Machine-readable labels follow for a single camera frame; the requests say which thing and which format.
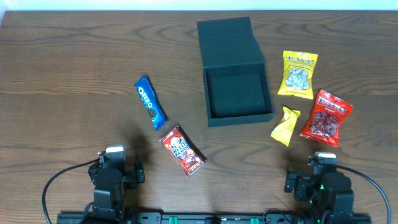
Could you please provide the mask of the red Hello Panda snack pack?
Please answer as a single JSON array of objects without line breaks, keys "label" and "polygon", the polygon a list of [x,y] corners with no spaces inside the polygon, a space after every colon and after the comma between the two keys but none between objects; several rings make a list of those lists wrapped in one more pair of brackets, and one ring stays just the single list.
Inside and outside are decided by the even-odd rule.
[{"label": "red Hello Panda snack pack", "polygon": [[187,177],[205,164],[204,157],[190,143],[180,126],[171,129],[159,142],[179,161]]}]

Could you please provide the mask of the red dried fruit snack bag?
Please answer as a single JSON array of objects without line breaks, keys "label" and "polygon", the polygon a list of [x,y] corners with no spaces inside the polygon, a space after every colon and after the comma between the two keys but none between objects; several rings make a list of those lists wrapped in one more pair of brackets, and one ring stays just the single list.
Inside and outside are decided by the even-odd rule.
[{"label": "red dried fruit snack bag", "polygon": [[353,106],[331,93],[320,90],[300,136],[338,147],[340,127]]}]

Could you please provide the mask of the yellow nut snack bag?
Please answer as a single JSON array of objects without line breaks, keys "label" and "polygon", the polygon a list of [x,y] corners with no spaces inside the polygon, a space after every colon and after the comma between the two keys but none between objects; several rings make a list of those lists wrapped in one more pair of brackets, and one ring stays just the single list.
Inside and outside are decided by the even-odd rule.
[{"label": "yellow nut snack bag", "polygon": [[284,72],[277,94],[312,100],[312,77],[318,54],[285,50],[282,57]]}]

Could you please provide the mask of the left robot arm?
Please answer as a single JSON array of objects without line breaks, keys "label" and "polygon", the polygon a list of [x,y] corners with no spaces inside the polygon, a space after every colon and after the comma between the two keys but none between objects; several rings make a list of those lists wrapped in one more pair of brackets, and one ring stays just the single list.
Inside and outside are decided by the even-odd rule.
[{"label": "left robot arm", "polygon": [[100,152],[88,174],[95,186],[81,223],[119,223],[124,220],[127,191],[145,182],[142,160],[137,156],[132,169],[126,168],[123,152]]}]

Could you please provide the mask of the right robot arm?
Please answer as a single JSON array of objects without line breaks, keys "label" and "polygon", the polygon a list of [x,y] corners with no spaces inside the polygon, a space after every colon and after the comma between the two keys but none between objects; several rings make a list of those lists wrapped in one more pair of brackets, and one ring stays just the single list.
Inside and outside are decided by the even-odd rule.
[{"label": "right robot arm", "polygon": [[354,193],[351,180],[337,171],[337,159],[324,153],[309,157],[310,175],[287,168],[284,192],[310,208],[295,214],[291,223],[349,223],[353,221]]}]

